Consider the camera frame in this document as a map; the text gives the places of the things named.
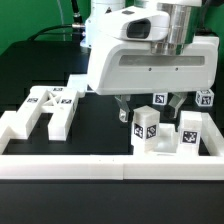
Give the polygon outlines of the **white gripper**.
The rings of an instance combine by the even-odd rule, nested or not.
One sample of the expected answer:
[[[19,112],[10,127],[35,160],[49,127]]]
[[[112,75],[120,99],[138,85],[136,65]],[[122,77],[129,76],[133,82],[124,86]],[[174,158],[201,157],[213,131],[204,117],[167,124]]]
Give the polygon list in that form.
[[[187,92],[213,85],[219,39],[195,34],[199,15],[198,5],[147,5],[100,18],[87,83],[99,95],[116,95],[121,122],[132,94],[173,92],[164,115],[176,119]]]

